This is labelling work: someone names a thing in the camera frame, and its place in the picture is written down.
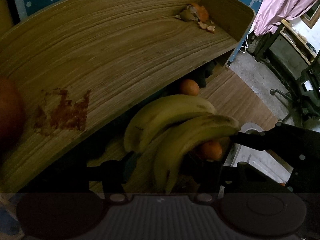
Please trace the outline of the wooden side cabinet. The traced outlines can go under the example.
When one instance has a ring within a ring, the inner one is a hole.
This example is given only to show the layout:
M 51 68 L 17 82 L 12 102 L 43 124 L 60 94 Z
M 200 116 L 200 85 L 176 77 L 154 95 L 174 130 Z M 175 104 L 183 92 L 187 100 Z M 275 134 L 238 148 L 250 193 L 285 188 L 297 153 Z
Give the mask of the wooden side cabinet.
M 264 36 L 258 43 L 254 55 L 257 60 L 270 63 L 280 72 L 281 66 L 293 76 L 300 77 L 302 70 L 316 59 L 317 50 L 306 38 L 296 23 L 282 19 L 274 34 Z

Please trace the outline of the wooden desk shelf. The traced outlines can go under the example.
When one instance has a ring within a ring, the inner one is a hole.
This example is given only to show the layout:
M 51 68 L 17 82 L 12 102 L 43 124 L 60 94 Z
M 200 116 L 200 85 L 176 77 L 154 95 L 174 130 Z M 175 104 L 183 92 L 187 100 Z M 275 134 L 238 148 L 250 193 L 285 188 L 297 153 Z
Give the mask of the wooden desk shelf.
M 63 0 L 16 25 L 1 37 L 1 74 L 21 92 L 27 122 L 1 166 L 1 192 L 234 49 L 254 17 L 239 0 Z

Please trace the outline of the black office chair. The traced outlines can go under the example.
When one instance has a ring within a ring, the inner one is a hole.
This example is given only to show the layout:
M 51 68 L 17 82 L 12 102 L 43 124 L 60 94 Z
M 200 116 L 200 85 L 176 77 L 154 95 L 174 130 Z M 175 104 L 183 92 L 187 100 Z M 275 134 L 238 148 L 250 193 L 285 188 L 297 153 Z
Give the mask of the black office chair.
M 313 62 L 301 71 L 295 78 L 289 69 L 279 64 L 278 68 L 271 67 L 276 72 L 277 78 L 286 87 L 287 93 L 279 89 L 271 89 L 272 96 L 279 94 L 286 99 L 293 110 L 304 123 L 309 119 L 319 118 L 319 55 Z

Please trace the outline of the yellow banana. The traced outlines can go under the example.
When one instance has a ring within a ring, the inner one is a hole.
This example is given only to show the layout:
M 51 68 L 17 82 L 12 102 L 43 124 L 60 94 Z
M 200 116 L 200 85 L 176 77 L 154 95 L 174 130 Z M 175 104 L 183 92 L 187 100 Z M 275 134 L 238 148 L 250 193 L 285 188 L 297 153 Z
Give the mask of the yellow banana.
M 124 149 L 126 152 L 143 153 L 155 135 L 166 126 L 216 113 L 212 103 L 198 96 L 176 94 L 159 98 L 144 106 L 131 119 L 124 134 Z
M 159 146 L 153 171 L 156 187 L 170 193 L 178 178 L 183 156 L 209 140 L 230 137 L 240 131 L 240 123 L 225 115 L 205 114 L 173 128 Z

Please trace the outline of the metal tray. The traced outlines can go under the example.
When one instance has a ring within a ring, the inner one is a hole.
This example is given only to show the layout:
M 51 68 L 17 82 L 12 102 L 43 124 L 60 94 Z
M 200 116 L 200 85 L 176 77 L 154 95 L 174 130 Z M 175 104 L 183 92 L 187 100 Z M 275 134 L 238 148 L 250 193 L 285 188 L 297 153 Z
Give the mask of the metal tray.
M 278 183 L 285 184 L 293 168 L 273 152 L 258 151 L 235 144 L 225 160 L 225 166 L 236 166 L 238 162 L 246 162 Z

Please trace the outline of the pink curtain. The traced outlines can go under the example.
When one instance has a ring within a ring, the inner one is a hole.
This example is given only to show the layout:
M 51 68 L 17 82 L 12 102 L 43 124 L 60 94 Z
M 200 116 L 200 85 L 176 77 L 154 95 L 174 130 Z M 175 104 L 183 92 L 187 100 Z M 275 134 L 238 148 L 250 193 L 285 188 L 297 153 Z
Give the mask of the pink curtain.
M 306 13 L 318 0 L 263 0 L 253 22 L 253 33 L 275 33 L 281 20 L 294 20 Z

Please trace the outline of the red apple top shelf lower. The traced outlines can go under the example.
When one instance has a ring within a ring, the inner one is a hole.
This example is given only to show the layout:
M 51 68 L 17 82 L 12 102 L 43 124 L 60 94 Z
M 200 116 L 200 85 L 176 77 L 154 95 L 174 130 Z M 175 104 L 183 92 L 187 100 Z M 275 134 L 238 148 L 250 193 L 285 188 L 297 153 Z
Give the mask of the red apple top shelf lower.
M 25 122 L 25 106 L 15 83 L 1 76 L 1 137 L 20 131 Z

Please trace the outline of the small orange under shelf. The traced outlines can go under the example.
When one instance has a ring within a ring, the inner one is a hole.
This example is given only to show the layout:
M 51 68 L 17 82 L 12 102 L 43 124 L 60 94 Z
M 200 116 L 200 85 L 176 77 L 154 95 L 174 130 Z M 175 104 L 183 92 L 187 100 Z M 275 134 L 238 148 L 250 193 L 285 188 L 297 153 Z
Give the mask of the small orange under shelf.
M 181 84 L 181 92 L 185 95 L 198 96 L 200 88 L 194 80 L 186 79 Z

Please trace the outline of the orange peel scraps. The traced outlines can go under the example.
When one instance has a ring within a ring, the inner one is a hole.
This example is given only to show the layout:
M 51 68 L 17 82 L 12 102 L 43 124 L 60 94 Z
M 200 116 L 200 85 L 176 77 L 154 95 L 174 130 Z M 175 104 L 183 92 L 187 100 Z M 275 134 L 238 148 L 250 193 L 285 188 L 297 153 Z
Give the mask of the orange peel scraps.
M 175 18 L 184 22 L 196 22 L 199 28 L 212 34 L 215 33 L 215 23 L 203 5 L 191 3 L 177 14 Z

